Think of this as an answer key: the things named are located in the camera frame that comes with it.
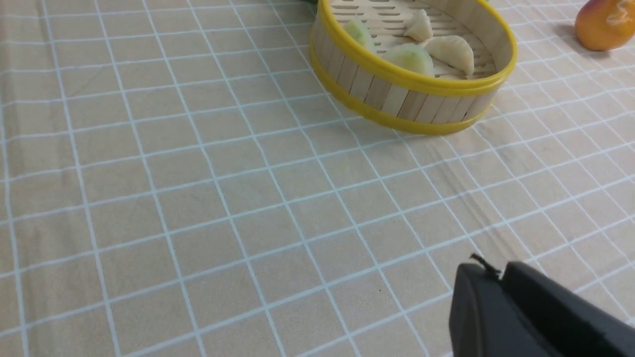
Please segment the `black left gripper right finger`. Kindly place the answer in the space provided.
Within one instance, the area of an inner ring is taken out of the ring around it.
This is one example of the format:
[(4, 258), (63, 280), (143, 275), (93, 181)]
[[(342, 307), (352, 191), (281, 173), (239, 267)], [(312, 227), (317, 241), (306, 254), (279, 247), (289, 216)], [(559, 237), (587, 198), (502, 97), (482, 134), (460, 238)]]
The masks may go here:
[(634, 328), (528, 264), (511, 261), (502, 288), (559, 357), (632, 357)]

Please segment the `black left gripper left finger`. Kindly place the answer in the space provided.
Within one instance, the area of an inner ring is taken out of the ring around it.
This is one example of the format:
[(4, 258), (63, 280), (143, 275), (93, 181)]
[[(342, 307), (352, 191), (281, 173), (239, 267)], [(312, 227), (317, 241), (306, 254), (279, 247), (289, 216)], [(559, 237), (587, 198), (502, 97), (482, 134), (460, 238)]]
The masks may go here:
[(501, 271), (478, 254), (458, 265), (449, 314), (455, 357), (560, 357), (501, 286)]

